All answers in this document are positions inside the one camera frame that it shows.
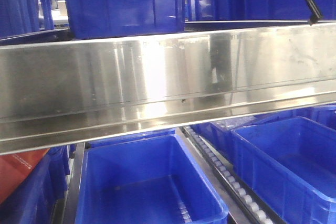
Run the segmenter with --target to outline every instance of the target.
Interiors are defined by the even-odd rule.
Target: metal shelf
[[[325,23],[1,46],[0,153],[334,102],[335,41]]]

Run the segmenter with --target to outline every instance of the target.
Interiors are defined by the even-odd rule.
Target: storage rack
[[[214,23],[189,23],[187,30],[199,32],[1,46],[1,154],[335,102],[335,23],[249,24],[221,22],[214,31]],[[217,184],[231,221],[246,218],[187,130],[185,141]],[[83,151],[79,144],[64,223],[74,218]]]

